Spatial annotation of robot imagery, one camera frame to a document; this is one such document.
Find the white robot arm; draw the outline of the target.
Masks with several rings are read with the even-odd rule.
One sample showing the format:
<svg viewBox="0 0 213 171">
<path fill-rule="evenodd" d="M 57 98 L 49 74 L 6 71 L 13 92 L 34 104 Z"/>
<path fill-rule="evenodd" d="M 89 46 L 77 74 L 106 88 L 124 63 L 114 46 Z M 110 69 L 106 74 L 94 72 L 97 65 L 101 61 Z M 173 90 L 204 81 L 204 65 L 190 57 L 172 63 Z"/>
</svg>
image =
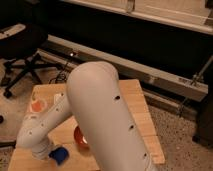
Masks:
<svg viewBox="0 0 213 171">
<path fill-rule="evenodd" d="M 46 113 L 24 118 L 17 145 L 45 158 L 53 147 L 49 132 L 71 116 L 101 171 L 157 171 L 112 64 L 86 62 L 73 69 L 60 100 Z"/>
</svg>

